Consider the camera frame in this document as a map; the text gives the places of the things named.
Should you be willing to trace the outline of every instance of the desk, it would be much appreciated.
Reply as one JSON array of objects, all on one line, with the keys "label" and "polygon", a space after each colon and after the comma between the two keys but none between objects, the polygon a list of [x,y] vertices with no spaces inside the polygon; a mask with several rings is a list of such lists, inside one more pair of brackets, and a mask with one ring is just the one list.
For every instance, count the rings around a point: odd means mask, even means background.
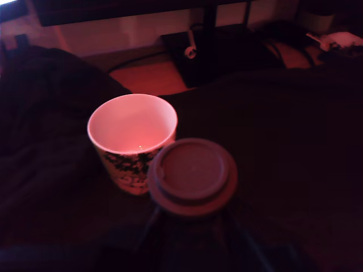
[{"label": "desk", "polygon": [[[309,68],[306,58],[297,50],[283,43],[275,43],[281,52],[287,68]],[[276,53],[269,45],[266,45],[272,52]],[[318,60],[321,50],[310,46],[307,51],[317,65],[322,64]],[[168,56],[154,58],[153,63],[140,66],[125,67],[111,73],[111,76],[123,86],[137,94],[149,95],[172,95],[187,90],[176,67]]]}]

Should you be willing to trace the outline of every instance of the round lid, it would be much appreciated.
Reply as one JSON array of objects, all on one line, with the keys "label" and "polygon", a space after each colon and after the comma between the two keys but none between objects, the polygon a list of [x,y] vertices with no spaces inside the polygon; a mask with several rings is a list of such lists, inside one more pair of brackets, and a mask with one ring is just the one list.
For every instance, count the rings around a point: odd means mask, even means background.
[{"label": "round lid", "polygon": [[237,186],[237,167],[221,146],[184,139],[163,149],[148,173],[150,193],[165,210],[202,216],[221,208]]}]

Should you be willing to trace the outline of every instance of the dark fabric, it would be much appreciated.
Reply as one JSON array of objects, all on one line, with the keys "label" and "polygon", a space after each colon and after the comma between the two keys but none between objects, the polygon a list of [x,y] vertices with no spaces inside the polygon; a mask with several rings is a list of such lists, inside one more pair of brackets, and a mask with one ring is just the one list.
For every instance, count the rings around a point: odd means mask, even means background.
[{"label": "dark fabric", "polygon": [[93,179],[102,166],[87,139],[88,118],[129,93],[58,49],[29,48],[9,63],[0,81],[1,227],[16,210]]},{"label": "dark fabric", "polygon": [[[13,65],[0,81],[0,242],[81,243],[119,226],[117,246],[132,247],[154,205],[110,182],[86,135],[92,111],[129,92],[60,50],[33,48]],[[164,97],[178,138],[233,154],[242,210],[327,270],[358,265],[363,250],[361,65],[239,73]]]},{"label": "dark fabric", "polygon": [[235,74],[164,97],[178,112],[178,137],[226,147],[241,199],[327,271],[362,264],[362,64]]}]

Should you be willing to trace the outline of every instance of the cup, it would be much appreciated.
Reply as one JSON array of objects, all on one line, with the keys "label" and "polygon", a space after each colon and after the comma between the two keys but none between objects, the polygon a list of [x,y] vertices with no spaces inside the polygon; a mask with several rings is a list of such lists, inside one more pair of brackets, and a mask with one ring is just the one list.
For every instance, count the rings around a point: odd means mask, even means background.
[{"label": "cup", "polygon": [[138,196],[149,191],[149,165],[162,148],[175,142],[177,125],[176,111],[167,101],[131,94],[101,105],[87,131],[112,181]]}]

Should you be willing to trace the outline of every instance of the white earbud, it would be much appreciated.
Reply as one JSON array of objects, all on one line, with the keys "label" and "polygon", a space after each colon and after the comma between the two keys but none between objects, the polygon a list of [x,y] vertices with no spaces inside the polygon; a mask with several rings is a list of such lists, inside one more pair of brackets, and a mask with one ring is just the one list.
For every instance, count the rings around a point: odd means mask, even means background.
[{"label": "white earbud", "polygon": [[191,46],[189,46],[185,50],[184,54],[187,58],[190,58],[192,60],[197,56],[197,46],[195,44],[194,34],[191,29],[188,30],[188,37],[189,37],[189,42],[191,43]]}]

